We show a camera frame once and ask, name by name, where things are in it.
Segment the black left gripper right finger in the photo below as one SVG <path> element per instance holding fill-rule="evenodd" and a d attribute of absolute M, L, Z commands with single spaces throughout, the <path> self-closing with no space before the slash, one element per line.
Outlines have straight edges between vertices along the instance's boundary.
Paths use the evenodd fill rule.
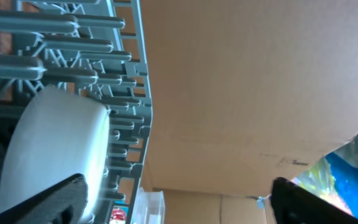
<path fill-rule="evenodd" d="M 283 177 L 273 181 L 270 204 L 277 224 L 358 224 L 358 218 Z"/>

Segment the grey white bowl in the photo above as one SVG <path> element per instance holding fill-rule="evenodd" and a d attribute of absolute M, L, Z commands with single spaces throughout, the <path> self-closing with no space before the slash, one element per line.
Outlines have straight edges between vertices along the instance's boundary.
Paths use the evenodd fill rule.
<path fill-rule="evenodd" d="M 92 219 L 109 138 L 107 108 L 47 86 L 22 113 L 10 140 L 0 181 L 0 212 L 62 180 L 83 174 L 88 186 L 81 221 Z"/>

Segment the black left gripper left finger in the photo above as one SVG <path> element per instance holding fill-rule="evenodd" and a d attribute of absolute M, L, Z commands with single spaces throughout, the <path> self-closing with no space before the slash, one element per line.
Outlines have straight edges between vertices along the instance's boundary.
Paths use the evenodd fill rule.
<path fill-rule="evenodd" d="M 88 200 L 82 174 L 74 174 L 0 213 L 0 224 L 78 224 Z"/>

